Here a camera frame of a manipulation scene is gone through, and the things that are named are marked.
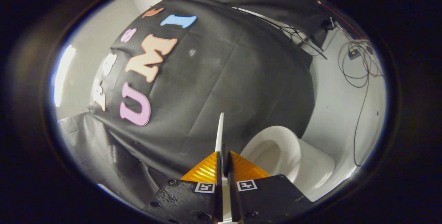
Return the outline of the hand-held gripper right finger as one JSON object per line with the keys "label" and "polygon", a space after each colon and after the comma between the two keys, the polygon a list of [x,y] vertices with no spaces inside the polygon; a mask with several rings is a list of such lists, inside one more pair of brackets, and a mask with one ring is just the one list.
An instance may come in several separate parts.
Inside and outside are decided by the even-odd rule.
{"label": "hand-held gripper right finger", "polygon": [[286,175],[271,176],[233,151],[226,163],[232,222],[292,223],[314,207]]}

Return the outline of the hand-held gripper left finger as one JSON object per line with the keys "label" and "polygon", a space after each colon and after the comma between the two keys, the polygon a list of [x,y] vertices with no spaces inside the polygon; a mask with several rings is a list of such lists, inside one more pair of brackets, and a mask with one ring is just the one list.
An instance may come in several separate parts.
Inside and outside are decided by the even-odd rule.
{"label": "hand-held gripper left finger", "polygon": [[149,201],[145,211],[168,224],[223,222],[220,152],[213,152],[180,179],[169,179]]}

